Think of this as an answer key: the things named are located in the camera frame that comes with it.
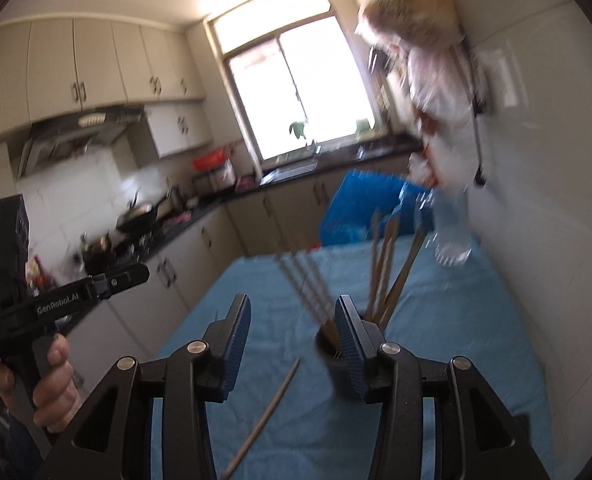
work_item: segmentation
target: white plastic bag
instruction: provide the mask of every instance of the white plastic bag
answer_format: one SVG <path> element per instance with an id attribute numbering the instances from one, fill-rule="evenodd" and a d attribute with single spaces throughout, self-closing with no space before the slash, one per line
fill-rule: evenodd
<path id="1" fill-rule="evenodd" d="M 474 96 L 484 108 L 485 76 L 474 59 L 470 66 L 460 46 L 443 52 L 413 48 L 407 60 L 407 75 L 412 103 L 439 123 L 466 124 L 471 118 Z"/>
<path id="2" fill-rule="evenodd" d="M 454 0 L 363 0 L 356 31 L 390 54 L 411 47 L 435 52 L 462 39 Z"/>

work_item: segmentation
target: cabinet handle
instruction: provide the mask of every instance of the cabinet handle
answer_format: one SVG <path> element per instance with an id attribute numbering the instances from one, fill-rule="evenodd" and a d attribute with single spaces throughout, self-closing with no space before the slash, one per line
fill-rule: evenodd
<path id="1" fill-rule="evenodd" d="M 320 205 L 320 197 L 318 196 L 318 188 L 316 187 L 316 183 L 314 183 L 313 189 L 314 189 L 314 198 L 316 199 L 316 204 Z"/>
<path id="2" fill-rule="evenodd" d="M 169 269 L 169 271 L 171 272 L 172 283 L 176 283 L 176 279 L 178 278 L 178 275 L 176 274 L 174 267 L 172 267 L 171 262 L 167 258 L 164 259 L 164 266 L 166 269 Z"/>
<path id="3" fill-rule="evenodd" d="M 327 193 L 327 187 L 325 186 L 325 183 L 324 182 L 321 182 L 320 183 L 320 189 L 323 192 L 323 198 L 325 199 L 325 204 L 326 205 L 329 205 L 329 202 L 330 202 L 329 195 Z"/>
<path id="4" fill-rule="evenodd" d="M 204 238 L 204 240 L 207 242 L 207 247 L 209 249 L 212 248 L 212 237 L 210 236 L 210 234 L 205 230 L 205 228 L 201 228 L 201 235 L 202 238 Z"/>
<path id="5" fill-rule="evenodd" d="M 265 207 L 265 213 L 267 214 L 267 217 L 271 218 L 272 217 L 272 210 L 269 207 L 269 203 L 267 202 L 266 196 L 263 198 L 263 206 Z"/>
<path id="6" fill-rule="evenodd" d="M 169 288 L 170 286 L 172 286 L 173 282 L 172 282 L 172 278 L 167 273 L 166 261 L 167 261 L 167 259 L 165 258 L 162 263 L 158 264 L 158 267 L 156 268 L 156 273 L 159 278 L 161 277 L 161 275 L 164 277 L 164 281 L 163 280 L 161 280 L 161 281 L 162 281 L 163 285 L 165 286 L 165 288 Z"/>

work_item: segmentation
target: human hand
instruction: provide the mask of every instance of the human hand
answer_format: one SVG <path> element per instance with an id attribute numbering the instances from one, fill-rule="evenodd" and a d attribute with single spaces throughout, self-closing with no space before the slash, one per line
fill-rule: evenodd
<path id="1" fill-rule="evenodd" d="M 32 395 L 36 406 L 34 422 L 47 427 L 51 433 L 64 431 L 82 404 L 72 380 L 74 368 L 67 361 L 69 356 L 70 345 L 64 336 L 58 334 L 47 354 L 52 371 L 36 384 Z M 14 374 L 0 362 L 0 397 L 10 413 L 18 418 L 12 399 L 13 391 Z"/>

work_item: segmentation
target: blue plastic bag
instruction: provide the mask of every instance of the blue plastic bag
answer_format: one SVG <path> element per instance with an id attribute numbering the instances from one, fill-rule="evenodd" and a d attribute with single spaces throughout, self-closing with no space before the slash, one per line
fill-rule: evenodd
<path id="1" fill-rule="evenodd" d="M 355 244 L 372 239 L 374 211 L 381 215 L 380 234 L 392 215 L 400 216 L 398 235 L 414 233 L 414 208 L 427 190 L 393 175 L 349 172 L 336 192 L 318 234 L 324 246 Z"/>

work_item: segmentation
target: white tiled wall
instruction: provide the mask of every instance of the white tiled wall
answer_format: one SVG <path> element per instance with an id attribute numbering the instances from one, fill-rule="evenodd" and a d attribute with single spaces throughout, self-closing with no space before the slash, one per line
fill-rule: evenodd
<path id="1" fill-rule="evenodd" d="M 543 361 L 567 480 L 592 454 L 592 25 L 572 0 L 457 3 L 494 102 L 471 220 Z M 444 180 L 471 186 L 471 125 L 432 151 Z"/>
<path id="2" fill-rule="evenodd" d="M 193 156 L 181 154 L 138 170 L 124 136 L 112 148 L 18 180 L 16 190 L 23 194 L 30 222 L 30 254 L 62 272 L 81 233 L 90 240 L 115 233 L 116 220 L 137 189 L 139 201 L 156 202 L 167 189 L 168 176 L 180 184 L 189 179 Z"/>

